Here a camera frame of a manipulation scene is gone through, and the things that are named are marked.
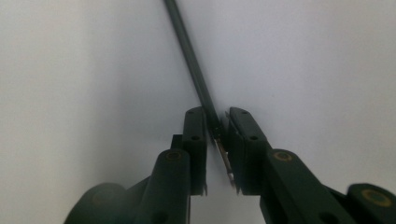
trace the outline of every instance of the white background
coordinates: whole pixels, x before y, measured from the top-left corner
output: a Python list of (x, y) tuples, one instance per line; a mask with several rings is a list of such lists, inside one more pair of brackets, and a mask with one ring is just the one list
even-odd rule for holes
[[(395, 1), (179, 0), (219, 114), (334, 189), (396, 192)], [(148, 176), (199, 101), (161, 0), (0, 7), (0, 222), (62, 223), (102, 182)], [(263, 223), (208, 149), (191, 223)]]

